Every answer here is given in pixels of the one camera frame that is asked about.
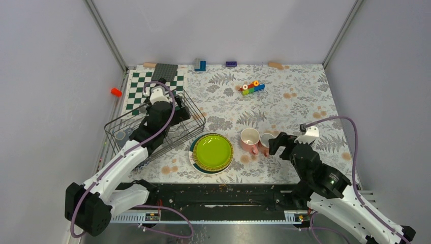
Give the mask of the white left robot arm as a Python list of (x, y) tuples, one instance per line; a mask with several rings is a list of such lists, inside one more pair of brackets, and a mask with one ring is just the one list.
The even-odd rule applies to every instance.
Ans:
[(65, 192), (65, 218), (70, 221), (73, 238), (84, 234), (97, 236), (110, 220), (138, 205), (156, 206), (158, 196), (146, 181), (133, 183), (116, 192), (121, 179), (160, 147), (171, 126), (190, 119), (188, 107), (179, 96), (175, 101), (153, 102), (119, 153), (101, 171), (82, 184), (71, 183)]

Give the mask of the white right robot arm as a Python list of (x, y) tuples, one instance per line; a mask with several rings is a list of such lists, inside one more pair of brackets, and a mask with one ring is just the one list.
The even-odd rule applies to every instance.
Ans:
[(298, 209), (316, 210), (331, 219), (360, 243), (410, 243), (416, 232), (385, 217), (378, 209), (356, 194), (351, 181), (336, 168), (324, 164), (309, 143), (280, 133), (269, 140), (269, 154), (284, 150), (280, 158), (290, 161), (300, 181), (291, 201)]

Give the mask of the pink dotted mug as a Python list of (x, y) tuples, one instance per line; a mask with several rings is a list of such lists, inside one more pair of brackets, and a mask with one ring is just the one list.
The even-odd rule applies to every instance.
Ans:
[(269, 156), (269, 140), (274, 139), (271, 133), (264, 133), (260, 136), (260, 141), (258, 143), (258, 148), (265, 157)]

